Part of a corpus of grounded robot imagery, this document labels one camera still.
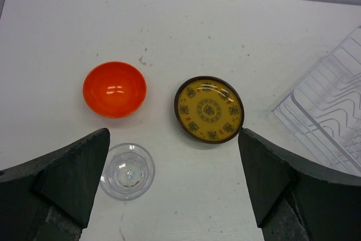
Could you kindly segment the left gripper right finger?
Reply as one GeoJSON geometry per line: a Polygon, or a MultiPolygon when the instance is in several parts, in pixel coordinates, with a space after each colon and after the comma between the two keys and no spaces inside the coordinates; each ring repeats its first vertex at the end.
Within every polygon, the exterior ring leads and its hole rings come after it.
{"type": "Polygon", "coordinates": [[[238,144],[265,240],[360,240],[360,177],[317,164],[241,128],[238,144]]]}

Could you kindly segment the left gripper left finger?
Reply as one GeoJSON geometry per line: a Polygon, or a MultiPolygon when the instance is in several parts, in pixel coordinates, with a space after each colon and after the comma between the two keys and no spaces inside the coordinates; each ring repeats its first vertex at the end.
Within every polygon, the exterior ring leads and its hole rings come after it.
{"type": "Polygon", "coordinates": [[[87,228],[110,144],[93,133],[1,170],[1,240],[79,240],[87,228]]]}

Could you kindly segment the clear glass cup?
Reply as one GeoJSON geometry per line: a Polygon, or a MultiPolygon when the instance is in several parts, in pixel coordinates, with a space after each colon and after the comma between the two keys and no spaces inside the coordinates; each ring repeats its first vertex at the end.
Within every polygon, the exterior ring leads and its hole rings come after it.
{"type": "Polygon", "coordinates": [[[136,143],[118,144],[108,151],[100,186],[113,199],[134,200],[151,187],[155,169],[153,157],[144,147],[136,143]]]}

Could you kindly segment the yellow patterned plate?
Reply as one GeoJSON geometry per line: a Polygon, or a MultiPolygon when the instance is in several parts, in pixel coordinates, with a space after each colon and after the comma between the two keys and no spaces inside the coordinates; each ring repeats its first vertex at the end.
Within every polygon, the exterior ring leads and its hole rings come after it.
{"type": "Polygon", "coordinates": [[[174,113],[190,137],[207,144],[222,144],[235,138],[245,118],[237,91],[213,76],[185,81],[175,94],[174,113]]]}

